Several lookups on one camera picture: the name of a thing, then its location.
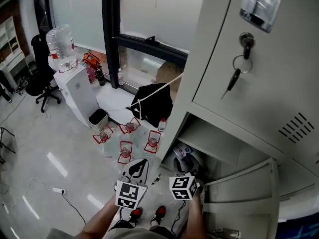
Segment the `person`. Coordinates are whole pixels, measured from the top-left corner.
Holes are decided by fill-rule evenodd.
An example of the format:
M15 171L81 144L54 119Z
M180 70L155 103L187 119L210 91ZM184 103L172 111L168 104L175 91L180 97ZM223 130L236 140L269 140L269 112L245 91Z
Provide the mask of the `person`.
M115 195L109 202L85 225L76 239L101 239L109 229L109 226L117 213L119 207L115 205ZM160 206L151 220L150 230L135 228L143 210L136 208L131 212L127 221L122 219L110 229L107 239L174 239L174 235L160 223L165 216L164 206ZM204 218L201 210L199 193L195 194L193 200L189 201L188 222L185 232L186 239L207 239Z
M11 94L13 94L14 89L11 87L9 81L7 80L7 78L5 77L4 73L1 70L0 70L0 83L3 84ZM9 103L12 103L11 98L8 96L8 94L5 92L5 90L3 89L1 85L0 85L0 96L3 96L4 99L6 99Z

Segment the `lock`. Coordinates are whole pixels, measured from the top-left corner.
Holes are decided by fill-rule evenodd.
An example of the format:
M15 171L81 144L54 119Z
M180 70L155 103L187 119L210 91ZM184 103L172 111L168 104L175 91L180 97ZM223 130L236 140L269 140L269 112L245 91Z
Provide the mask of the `lock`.
M244 59L248 59L251 49L255 46L255 37L251 33L242 33L239 36L239 43L244 48Z

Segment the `door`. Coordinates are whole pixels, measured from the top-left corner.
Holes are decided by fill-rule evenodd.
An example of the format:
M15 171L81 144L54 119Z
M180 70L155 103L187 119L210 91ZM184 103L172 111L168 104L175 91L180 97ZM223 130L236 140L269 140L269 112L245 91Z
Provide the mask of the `door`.
M193 102L319 176L319 0L282 0L270 33L239 16L241 3L231 0ZM238 38L244 32L255 37L253 68L221 100L234 73L233 59L243 54ZM248 63L238 58L235 66L248 70Z
M229 229L244 239L275 238L279 189L273 158L205 186L204 216L210 235Z

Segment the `tiled floor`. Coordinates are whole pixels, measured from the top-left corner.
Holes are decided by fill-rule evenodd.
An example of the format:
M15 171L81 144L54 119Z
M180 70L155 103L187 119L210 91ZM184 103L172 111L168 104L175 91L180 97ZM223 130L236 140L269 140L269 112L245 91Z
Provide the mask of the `tiled floor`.
M46 238L51 228L76 235L84 226L82 219L61 194L49 189L66 189L68 200L88 221L114 194L117 163L103 156L92 139L92 129L80 123L65 102L58 105L50 100L44 115L34 97L15 95L12 100L9 104L0 98L0 123L22 100L1 125L15 134L15 140L7 135L4 141L17 153L1 151L6 163L0 165L0 183L8 184L9 190L4 194L6 187L0 184L0 203L8 204L9 214L0 207L0 229L8 239L16 238L12 229L21 239ZM62 168L53 165L55 160ZM141 203L145 211L141 226L145 228L150 227L156 208L165 204L167 217L163 225L170 229L181 205L170 195L170 174L161 173L163 179L149 187ZM123 211L124 219L128 215Z

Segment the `red and black shoe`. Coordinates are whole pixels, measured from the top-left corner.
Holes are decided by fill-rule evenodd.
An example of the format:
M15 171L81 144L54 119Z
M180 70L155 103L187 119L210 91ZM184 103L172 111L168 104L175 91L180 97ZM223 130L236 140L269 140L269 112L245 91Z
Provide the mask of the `red and black shoe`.
M151 220L151 226L152 226L152 222L153 221L156 221L158 223L158 225L160 225L160 223L161 223L162 219L164 218L165 214L166 214L165 206L158 207L154 217Z
M139 218L142 216L143 209L141 207L137 207L134 211L131 211L128 222L134 223L135 226L139 222Z

